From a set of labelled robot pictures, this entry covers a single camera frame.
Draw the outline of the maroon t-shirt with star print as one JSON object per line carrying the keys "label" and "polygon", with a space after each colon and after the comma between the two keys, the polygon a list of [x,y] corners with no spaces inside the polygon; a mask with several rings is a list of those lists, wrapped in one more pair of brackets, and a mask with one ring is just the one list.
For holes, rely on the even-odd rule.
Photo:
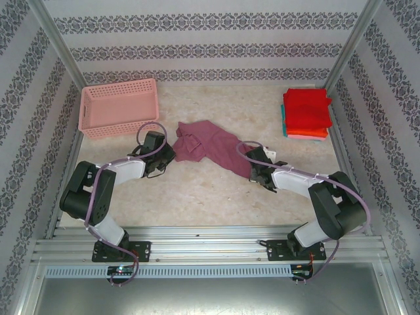
{"label": "maroon t-shirt with star print", "polygon": [[252,150],[241,140],[214,123],[204,120],[193,123],[178,123],[177,140],[172,145],[175,160],[199,162],[210,159],[221,166],[248,179],[251,176],[251,164],[241,157]]}

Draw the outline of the pink plastic basket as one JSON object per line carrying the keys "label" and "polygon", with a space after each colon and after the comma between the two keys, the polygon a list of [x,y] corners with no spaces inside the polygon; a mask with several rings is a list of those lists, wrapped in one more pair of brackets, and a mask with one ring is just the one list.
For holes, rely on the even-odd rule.
{"label": "pink plastic basket", "polygon": [[88,86],[82,89],[78,129],[88,138],[134,134],[159,119],[155,79]]}

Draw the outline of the orange folded t-shirt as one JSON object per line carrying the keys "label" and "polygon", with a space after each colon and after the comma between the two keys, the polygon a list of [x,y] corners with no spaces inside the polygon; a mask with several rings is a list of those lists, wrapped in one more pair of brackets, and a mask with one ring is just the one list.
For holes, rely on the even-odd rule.
{"label": "orange folded t-shirt", "polygon": [[326,128],[320,129],[300,129],[300,128],[289,128],[285,129],[286,135],[299,135],[304,137],[316,137],[316,138],[326,138],[328,136],[328,131]]}

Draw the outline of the red folded t-shirt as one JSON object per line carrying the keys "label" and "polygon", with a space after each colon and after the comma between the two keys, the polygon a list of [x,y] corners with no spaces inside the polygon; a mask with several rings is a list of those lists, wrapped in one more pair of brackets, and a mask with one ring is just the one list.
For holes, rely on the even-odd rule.
{"label": "red folded t-shirt", "polygon": [[327,129],[332,126],[325,89],[288,89],[283,94],[285,124],[292,129]]}

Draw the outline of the grey metal sheet panel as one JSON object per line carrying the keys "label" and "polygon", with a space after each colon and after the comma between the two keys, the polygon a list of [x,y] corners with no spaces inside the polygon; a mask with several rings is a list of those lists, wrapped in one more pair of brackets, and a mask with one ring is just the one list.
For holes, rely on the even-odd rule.
{"label": "grey metal sheet panel", "polygon": [[410,315],[383,262],[330,264],[317,278],[139,278],[112,287],[103,277],[30,270],[12,315]]}

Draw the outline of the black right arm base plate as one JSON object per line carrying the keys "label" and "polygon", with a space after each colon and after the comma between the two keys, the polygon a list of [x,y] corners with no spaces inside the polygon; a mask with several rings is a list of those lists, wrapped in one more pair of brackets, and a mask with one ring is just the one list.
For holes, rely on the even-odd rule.
{"label": "black right arm base plate", "polygon": [[269,261],[325,261],[326,250],[322,242],[315,243],[310,247],[300,248],[294,253],[288,246],[286,240],[266,240],[259,244],[266,248]]}

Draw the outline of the aluminium mounting rail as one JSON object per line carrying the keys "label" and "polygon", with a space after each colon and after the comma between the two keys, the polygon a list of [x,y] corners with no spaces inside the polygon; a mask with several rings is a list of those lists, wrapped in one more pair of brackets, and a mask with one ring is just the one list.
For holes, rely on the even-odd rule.
{"label": "aluminium mounting rail", "polygon": [[[151,243],[150,264],[259,264],[267,262],[261,240],[280,240],[293,230],[283,226],[128,227],[133,241]],[[58,227],[51,239],[37,240],[32,264],[91,265],[94,238],[80,227]],[[325,244],[335,263],[389,261],[382,237],[363,234],[341,238],[338,250]]]}

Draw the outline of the aluminium table side rail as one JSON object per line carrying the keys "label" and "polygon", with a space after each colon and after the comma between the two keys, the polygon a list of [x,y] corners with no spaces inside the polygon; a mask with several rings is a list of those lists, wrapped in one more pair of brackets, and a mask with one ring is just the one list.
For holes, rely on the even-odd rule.
{"label": "aluminium table side rail", "polygon": [[343,130],[336,119],[333,104],[329,106],[329,114],[333,123],[332,127],[329,129],[329,134],[339,164],[339,168],[342,172],[348,175],[350,181],[356,188],[356,191],[362,198],[363,194],[360,185],[358,184],[358,179],[354,174],[354,168],[349,155],[348,146],[345,142],[345,138],[343,137]]}
{"label": "aluminium table side rail", "polygon": [[54,231],[56,229],[57,222],[60,220],[62,216],[61,215],[62,211],[60,210],[60,207],[59,207],[60,197],[62,193],[64,192],[67,182],[70,180],[72,172],[75,169],[75,165],[77,162],[77,158],[79,155],[82,141],[83,141],[83,134],[81,131],[77,130],[73,138],[71,150],[68,153],[66,167],[64,168],[62,178],[59,182],[60,185],[58,187],[58,192],[56,193],[56,199],[52,205],[52,212],[47,222],[47,229],[45,230],[45,235],[44,235],[45,239],[52,238]]}

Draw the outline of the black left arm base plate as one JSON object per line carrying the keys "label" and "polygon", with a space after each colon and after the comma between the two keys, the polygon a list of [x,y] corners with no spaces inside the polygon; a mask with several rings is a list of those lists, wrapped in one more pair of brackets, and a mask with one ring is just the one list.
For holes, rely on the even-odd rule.
{"label": "black left arm base plate", "polygon": [[[151,243],[149,241],[128,241],[119,246],[136,255],[140,263],[147,263],[150,260]],[[93,247],[92,261],[94,263],[133,263],[134,258],[128,253],[97,241]]]}

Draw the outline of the aluminium frame post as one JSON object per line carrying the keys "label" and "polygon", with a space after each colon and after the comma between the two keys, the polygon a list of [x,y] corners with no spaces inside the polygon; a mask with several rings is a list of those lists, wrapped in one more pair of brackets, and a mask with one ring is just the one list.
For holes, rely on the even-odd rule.
{"label": "aluminium frame post", "polygon": [[63,36],[58,30],[54,19],[48,12],[44,0],[27,0],[27,2],[53,45],[57,55],[63,61],[77,88],[81,91],[82,88],[87,86],[87,82],[71,54],[70,48],[67,46]]}
{"label": "aluminium frame post", "polygon": [[334,63],[326,81],[324,88],[327,93],[331,93],[335,87],[336,82],[344,71],[348,60],[356,50],[360,40],[363,38],[364,32],[370,25],[373,17],[381,6],[383,0],[367,0],[366,5],[360,13],[346,43],[341,50],[338,59]]}

